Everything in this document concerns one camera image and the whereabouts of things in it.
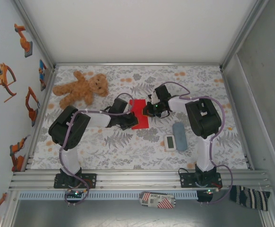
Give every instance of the teddy bear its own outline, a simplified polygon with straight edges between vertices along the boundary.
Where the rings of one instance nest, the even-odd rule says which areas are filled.
[[[85,79],[86,73],[79,71],[73,72],[77,81],[55,86],[52,92],[56,96],[62,96],[68,94],[60,101],[61,109],[65,109],[67,106],[72,105],[77,100],[85,100],[87,105],[93,103],[93,93],[98,94],[101,97],[105,97],[109,94],[108,92],[108,81],[104,74],[97,74],[90,78]]]

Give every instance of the purple cable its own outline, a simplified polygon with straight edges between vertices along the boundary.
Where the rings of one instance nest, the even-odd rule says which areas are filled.
[[[80,203],[82,203],[82,202],[88,197],[88,195],[89,195],[89,190],[90,190],[88,184],[87,184],[83,179],[81,179],[80,177],[78,177],[78,176],[76,176],[75,174],[71,173],[70,170],[67,169],[67,168],[65,167],[64,162],[63,162],[63,160],[62,160],[62,151],[63,151],[63,149],[66,147],[66,144],[67,144],[67,141],[68,141],[68,138],[69,138],[69,135],[70,135],[70,131],[71,131],[71,128],[72,128],[72,126],[73,126],[73,122],[74,122],[74,120],[75,120],[75,117],[76,117],[78,114],[86,114],[86,113],[92,113],[92,114],[107,114],[107,115],[112,115],[112,116],[120,116],[120,115],[128,114],[128,113],[131,112],[131,110],[132,110],[132,108],[133,108],[133,106],[134,106],[134,99],[133,99],[132,95],[130,95],[130,94],[128,94],[128,93],[121,93],[121,94],[119,94],[116,98],[118,98],[118,97],[121,96],[121,95],[128,95],[128,96],[132,99],[132,106],[131,106],[131,108],[130,108],[128,111],[124,112],[124,113],[117,113],[117,114],[115,114],[115,113],[107,113],[107,112],[103,112],[103,111],[78,110],[77,112],[75,112],[75,114],[74,114],[74,115],[72,116],[72,118],[71,118],[71,121],[70,121],[70,123],[69,123],[68,129],[67,129],[67,133],[66,133],[66,136],[65,136],[65,139],[64,139],[64,141],[63,141],[63,145],[62,145],[62,147],[60,148],[60,151],[59,151],[59,159],[60,159],[61,165],[63,166],[64,170],[65,170],[68,174],[70,174],[71,176],[73,176],[74,178],[76,178],[76,179],[78,179],[79,181],[81,181],[81,182],[86,186],[86,188],[87,188],[87,193],[86,193],[86,195],[85,195],[79,202],[74,203],[74,205],[75,205],[75,204],[79,205]],[[70,193],[71,193],[71,192],[68,192],[68,193],[66,193],[65,196],[64,196],[64,200],[65,200],[65,202],[68,203],[68,204],[69,204],[69,201],[67,200],[67,196],[68,196]]]
[[[186,87],[184,87],[183,85],[181,85],[181,84],[179,84],[179,83],[172,82],[172,81],[168,81],[168,82],[165,82],[165,83],[161,84],[161,86],[162,86],[162,85],[165,85],[165,84],[167,84],[167,83],[172,83],[172,84],[179,85],[179,86],[181,86],[183,89],[185,89],[186,91],[188,91],[187,94],[180,95],[180,96],[179,96],[179,99],[183,99],[183,100],[197,100],[197,99],[200,99],[200,98],[210,99],[210,100],[214,101],[214,102],[220,107],[220,109],[221,109],[221,111],[222,111],[222,125],[221,125],[221,128],[219,129],[219,131],[210,139],[209,155],[210,155],[210,161],[211,161],[211,163],[212,163],[213,166],[215,166],[216,168],[222,167],[222,166],[223,166],[223,167],[225,167],[225,168],[228,169],[228,171],[229,171],[229,173],[230,173],[230,175],[231,175],[231,184],[230,184],[229,190],[227,191],[227,193],[226,193],[224,196],[222,196],[220,199],[218,199],[218,200],[216,200],[216,201],[213,201],[213,202],[210,202],[210,203],[208,203],[208,204],[215,204],[215,203],[218,203],[218,202],[222,201],[223,199],[225,199],[225,198],[228,196],[228,194],[230,193],[231,188],[232,188],[232,186],[233,186],[233,173],[232,173],[231,169],[230,169],[228,166],[226,166],[226,165],[216,165],[216,164],[213,162],[213,158],[212,158],[213,139],[215,139],[215,138],[222,132],[222,130],[223,130],[223,128],[224,128],[224,125],[225,125],[225,123],[226,123],[226,114],[225,114],[225,112],[224,112],[224,109],[223,109],[222,105],[221,105],[216,99],[211,98],[211,97],[209,97],[209,96],[201,96],[201,97],[195,97],[195,98],[184,98],[183,96],[189,95],[189,94],[190,94],[190,91],[189,91]]]

